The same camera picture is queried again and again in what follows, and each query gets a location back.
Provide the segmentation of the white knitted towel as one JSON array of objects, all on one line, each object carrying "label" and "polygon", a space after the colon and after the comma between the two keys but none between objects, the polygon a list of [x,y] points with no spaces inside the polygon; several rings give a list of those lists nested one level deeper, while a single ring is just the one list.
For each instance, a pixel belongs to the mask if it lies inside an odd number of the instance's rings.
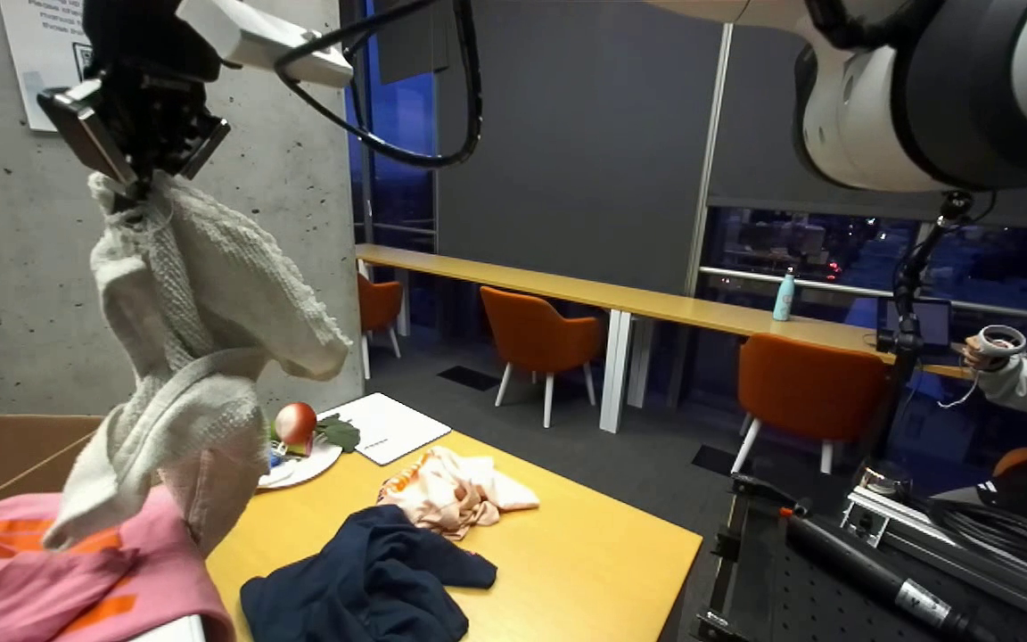
[{"label": "white knitted towel", "polygon": [[99,305],[136,386],[75,459],[42,546],[65,551],[118,527],[162,485],[208,554],[269,470],[262,371],[277,363],[330,381],[351,342],[277,240],[241,212],[163,172],[130,206],[102,172],[88,188],[103,213],[89,260]]}]

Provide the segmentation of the window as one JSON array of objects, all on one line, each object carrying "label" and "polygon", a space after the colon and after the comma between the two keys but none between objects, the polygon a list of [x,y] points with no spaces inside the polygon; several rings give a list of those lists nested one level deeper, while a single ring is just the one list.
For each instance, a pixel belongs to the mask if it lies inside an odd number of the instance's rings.
[{"label": "window", "polygon": [[[351,56],[353,84],[345,91],[348,121],[413,152],[435,151],[433,74],[387,82],[377,36]],[[368,151],[348,139],[356,243],[436,251],[435,176]]]},{"label": "window", "polygon": [[[793,313],[863,326],[867,346],[902,256],[930,228],[896,218],[734,207],[711,210],[708,224],[698,296],[770,309],[778,279],[794,273]],[[994,324],[1027,337],[1027,228],[969,225],[942,237],[924,272],[924,296],[952,305],[953,342]],[[1027,447],[1027,414],[998,409],[971,386],[966,371],[957,378],[917,371],[891,451],[982,467]]]}]

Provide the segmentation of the red apple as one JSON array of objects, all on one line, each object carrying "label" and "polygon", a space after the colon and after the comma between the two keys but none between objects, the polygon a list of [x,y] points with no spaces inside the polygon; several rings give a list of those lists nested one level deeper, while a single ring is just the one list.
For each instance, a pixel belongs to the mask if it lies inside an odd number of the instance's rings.
[{"label": "red apple", "polygon": [[315,438],[316,412],[305,402],[291,403],[277,412],[272,430],[288,446],[306,448]]}]

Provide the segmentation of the green leafy toy vegetable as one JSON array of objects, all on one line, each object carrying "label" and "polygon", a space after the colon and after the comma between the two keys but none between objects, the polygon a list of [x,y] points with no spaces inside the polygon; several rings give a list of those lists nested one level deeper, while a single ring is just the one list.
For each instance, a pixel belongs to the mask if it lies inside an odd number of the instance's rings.
[{"label": "green leafy toy vegetable", "polygon": [[322,436],[325,443],[333,444],[345,454],[357,449],[360,443],[360,430],[349,420],[339,414],[326,415],[316,420],[315,435]]}]

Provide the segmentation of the white plate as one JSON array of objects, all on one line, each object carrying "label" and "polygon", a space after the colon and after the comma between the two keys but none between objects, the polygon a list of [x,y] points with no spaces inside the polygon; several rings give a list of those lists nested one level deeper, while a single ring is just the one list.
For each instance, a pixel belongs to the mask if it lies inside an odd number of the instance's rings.
[{"label": "white plate", "polygon": [[301,485],[331,468],[343,454],[342,447],[330,444],[317,436],[310,454],[293,454],[284,443],[269,442],[269,468],[258,481],[258,490],[281,490]]}]

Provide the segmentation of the white flat board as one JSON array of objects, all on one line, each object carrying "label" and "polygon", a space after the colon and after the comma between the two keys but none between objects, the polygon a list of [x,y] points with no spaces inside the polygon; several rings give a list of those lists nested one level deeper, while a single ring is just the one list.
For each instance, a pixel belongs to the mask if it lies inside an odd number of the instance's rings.
[{"label": "white flat board", "polygon": [[358,427],[360,443],[355,452],[379,466],[395,462],[451,432],[439,420],[382,393],[319,412],[317,419],[334,412]]}]

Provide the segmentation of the long yellow counter table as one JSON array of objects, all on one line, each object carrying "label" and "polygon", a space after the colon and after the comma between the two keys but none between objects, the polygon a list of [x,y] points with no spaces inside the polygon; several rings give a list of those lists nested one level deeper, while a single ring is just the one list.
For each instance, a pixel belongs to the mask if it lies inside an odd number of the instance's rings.
[{"label": "long yellow counter table", "polygon": [[610,325],[607,330],[607,365],[604,367],[603,401],[599,417],[600,430],[607,433],[619,430],[623,405],[643,406],[644,387],[651,362],[652,323],[655,320],[696,326],[738,336],[782,334],[792,340],[836,349],[871,352],[867,330],[860,326],[806,317],[776,322],[770,312],[762,309],[741,308],[652,290],[574,279],[386,246],[356,246],[356,259],[362,274],[367,274],[369,267],[391,267],[404,273],[433,274],[607,309],[610,312]]}]

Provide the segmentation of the peach cloth with orange print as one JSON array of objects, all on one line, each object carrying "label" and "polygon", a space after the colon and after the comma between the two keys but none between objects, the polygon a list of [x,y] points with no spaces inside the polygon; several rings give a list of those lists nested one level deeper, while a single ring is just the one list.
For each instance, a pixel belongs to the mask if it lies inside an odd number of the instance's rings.
[{"label": "peach cloth with orange print", "polygon": [[539,498],[498,470],[493,457],[431,447],[384,481],[375,504],[394,506],[416,528],[460,541],[476,527],[492,527],[506,513],[538,509]]}]

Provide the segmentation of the navy blue cloth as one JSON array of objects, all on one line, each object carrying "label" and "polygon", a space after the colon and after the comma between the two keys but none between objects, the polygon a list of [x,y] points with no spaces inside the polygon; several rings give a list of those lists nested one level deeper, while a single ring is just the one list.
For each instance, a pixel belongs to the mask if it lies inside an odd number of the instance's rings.
[{"label": "navy blue cloth", "polygon": [[248,580],[254,642],[460,642],[469,619],[448,588],[492,589],[497,566],[396,506],[351,514],[314,556]]}]

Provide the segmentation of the laptop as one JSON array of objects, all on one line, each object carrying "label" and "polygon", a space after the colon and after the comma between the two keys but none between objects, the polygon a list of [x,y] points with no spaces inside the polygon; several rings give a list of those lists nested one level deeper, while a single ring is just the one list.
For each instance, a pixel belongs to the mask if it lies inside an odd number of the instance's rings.
[{"label": "laptop", "polygon": [[[924,358],[941,358],[950,353],[950,322],[952,305],[948,300],[914,300],[913,313],[918,320],[918,334],[924,346]],[[893,353],[895,340],[900,333],[900,313],[892,296],[881,297],[875,312],[875,346],[879,352]]]}]

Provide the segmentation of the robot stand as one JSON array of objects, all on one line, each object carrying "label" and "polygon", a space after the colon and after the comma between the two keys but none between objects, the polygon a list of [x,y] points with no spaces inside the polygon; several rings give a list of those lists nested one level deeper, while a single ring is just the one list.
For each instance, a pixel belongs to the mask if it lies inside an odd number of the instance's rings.
[{"label": "robot stand", "polygon": [[802,506],[835,535],[877,553],[941,600],[969,613],[999,642],[1027,642],[1027,613],[893,547],[872,547],[840,525],[847,482],[787,473],[779,483],[736,473],[731,509],[717,535],[716,577],[698,611],[702,642],[949,642],[864,597],[787,545],[781,507]]}]

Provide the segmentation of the hand controller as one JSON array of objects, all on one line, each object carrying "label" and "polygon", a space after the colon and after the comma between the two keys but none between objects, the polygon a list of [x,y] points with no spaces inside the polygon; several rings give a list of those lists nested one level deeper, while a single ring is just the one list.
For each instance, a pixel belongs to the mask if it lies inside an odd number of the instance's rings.
[{"label": "hand controller", "polygon": [[1007,325],[987,325],[965,340],[963,358],[974,370],[988,371],[1003,366],[1027,349],[1027,338]]}]

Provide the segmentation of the white wall poster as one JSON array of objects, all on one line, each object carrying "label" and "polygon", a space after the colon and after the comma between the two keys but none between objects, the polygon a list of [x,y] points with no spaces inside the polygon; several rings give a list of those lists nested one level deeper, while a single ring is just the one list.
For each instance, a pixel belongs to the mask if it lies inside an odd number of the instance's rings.
[{"label": "white wall poster", "polygon": [[0,11],[29,129],[54,133],[37,95],[83,80],[93,54],[82,29],[83,0],[0,0]]}]

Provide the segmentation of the aluminium rail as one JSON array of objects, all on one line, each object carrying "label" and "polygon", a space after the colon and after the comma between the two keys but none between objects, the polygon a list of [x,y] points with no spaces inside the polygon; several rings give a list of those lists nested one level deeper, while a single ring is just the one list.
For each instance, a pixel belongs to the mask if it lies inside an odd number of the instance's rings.
[{"label": "aluminium rail", "polygon": [[924,512],[859,485],[845,496],[840,525],[869,546],[897,549],[1027,613],[1026,561],[959,543]]}]

